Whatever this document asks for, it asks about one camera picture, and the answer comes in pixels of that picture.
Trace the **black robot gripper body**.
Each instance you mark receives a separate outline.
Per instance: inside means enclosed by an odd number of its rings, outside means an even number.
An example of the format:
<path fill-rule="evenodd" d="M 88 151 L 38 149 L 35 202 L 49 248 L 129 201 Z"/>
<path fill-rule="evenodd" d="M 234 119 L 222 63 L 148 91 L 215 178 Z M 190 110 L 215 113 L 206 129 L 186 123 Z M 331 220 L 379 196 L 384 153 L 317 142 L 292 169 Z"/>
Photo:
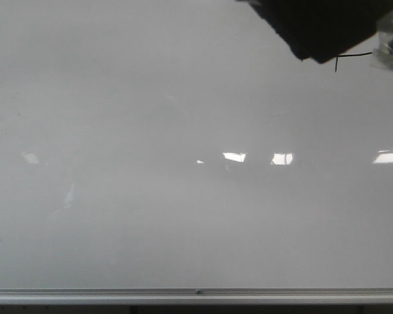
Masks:
<path fill-rule="evenodd" d="M 393 1 L 247 1 L 299 60 L 325 63 L 368 40 Z"/>

